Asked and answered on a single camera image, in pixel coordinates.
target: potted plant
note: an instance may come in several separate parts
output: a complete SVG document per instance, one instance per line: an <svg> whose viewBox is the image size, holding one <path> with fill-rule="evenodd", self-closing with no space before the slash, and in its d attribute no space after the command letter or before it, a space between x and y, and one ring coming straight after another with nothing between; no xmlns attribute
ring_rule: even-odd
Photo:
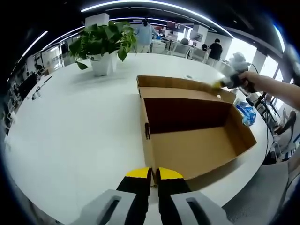
<svg viewBox="0 0 300 225"><path fill-rule="evenodd" d="M88 68L79 59L90 59L96 76L107 75L116 69L117 56L124 61L132 48L136 36L128 22L113 22L108 25L94 24L82 30L80 37L70 45L70 55L80 69Z"/></svg>

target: green leaves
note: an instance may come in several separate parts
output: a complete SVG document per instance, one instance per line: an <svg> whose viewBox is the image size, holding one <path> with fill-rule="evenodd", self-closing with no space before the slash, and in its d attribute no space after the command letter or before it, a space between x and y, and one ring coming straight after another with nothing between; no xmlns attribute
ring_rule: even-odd
<svg viewBox="0 0 300 225"><path fill-rule="evenodd" d="M84 63L77 62L77 61L76 61L75 63L77 63L77 65L78 65L78 67L79 67L80 69L86 69L86 68L88 68L88 66L85 65Z"/></svg>
<svg viewBox="0 0 300 225"><path fill-rule="evenodd" d="M132 48L135 48L136 36L128 22L110 21L108 25L96 24L81 31L81 36L70 45L70 55L75 59L88 59L93 55L104 55L118 50L118 57L124 61ZM76 61L80 69L87 66Z"/></svg>
<svg viewBox="0 0 300 225"><path fill-rule="evenodd" d="M118 57L120 60L122 60L122 62L124 61L124 59L127 57L128 52L126 51L126 48L121 46L121 48L118 50Z"/></svg>

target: white plant pot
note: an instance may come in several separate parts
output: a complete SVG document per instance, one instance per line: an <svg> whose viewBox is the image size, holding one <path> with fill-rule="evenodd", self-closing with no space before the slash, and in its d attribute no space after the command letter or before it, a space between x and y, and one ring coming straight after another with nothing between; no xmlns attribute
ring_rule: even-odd
<svg viewBox="0 0 300 225"><path fill-rule="evenodd" d="M96 77L111 75L116 71L118 62L117 51L114 51L111 54L106 52L103 56L99 54L94 55L93 57L94 60L91 60L90 62Z"/></svg>

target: round white table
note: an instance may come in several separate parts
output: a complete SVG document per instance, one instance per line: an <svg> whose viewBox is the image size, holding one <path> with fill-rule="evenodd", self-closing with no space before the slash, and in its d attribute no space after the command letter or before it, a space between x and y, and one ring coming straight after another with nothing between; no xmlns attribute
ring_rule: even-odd
<svg viewBox="0 0 300 225"><path fill-rule="evenodd" d="M96 78L90 67L81 71L76 64L51 75L41 98L25 99L20 106L8 134L6 160L24 194L64 224L76 220L82 207L101 193L115 189L128 171L145 166L137 75L189 75L207 83L223 77L197 61L146 53L129 54L108 77ZM241 92L237 95L245 99ZM257 144L230 166L204 177L209 181L200 191L220 206L241 191L264 160L267 127L259 114L251 130ZM161 224L156 189L150 194L148 224Z"/></svg>

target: open cardboard box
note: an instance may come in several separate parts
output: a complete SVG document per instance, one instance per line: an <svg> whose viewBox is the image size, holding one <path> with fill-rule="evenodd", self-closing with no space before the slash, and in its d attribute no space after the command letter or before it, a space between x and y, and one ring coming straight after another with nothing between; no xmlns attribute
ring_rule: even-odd
<svg viewBox="0 0 300 225"><path fill-rule="evenodd" d="M145 162L154 172L164 167L189 180L256 144L233 105L235 94L170 77L138 76L137 84Z"/></svg>

